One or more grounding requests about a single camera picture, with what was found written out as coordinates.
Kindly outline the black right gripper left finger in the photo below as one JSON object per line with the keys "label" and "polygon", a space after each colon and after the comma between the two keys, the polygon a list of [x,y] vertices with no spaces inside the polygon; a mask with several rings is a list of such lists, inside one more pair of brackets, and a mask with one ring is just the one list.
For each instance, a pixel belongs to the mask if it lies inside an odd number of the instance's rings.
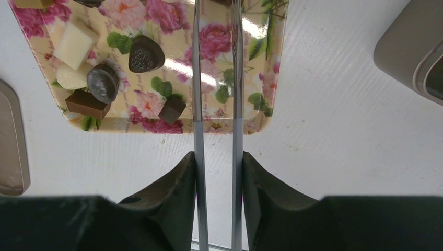
{"label": "black right gripper left finger", "polygon": [[190,250],[196,201],[194,152],[119,205],[135,213],[136,250]]}

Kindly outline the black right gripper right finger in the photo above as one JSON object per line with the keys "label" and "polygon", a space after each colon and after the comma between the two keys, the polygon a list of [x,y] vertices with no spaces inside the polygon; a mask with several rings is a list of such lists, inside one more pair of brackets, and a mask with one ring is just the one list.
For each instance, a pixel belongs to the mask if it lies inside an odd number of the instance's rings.
{"label": "black right gripper right finger", "polygon": [[295,190],[244,152],[243,202],[250,250],[301,250],[311,246],[304,210],[317,200]]}

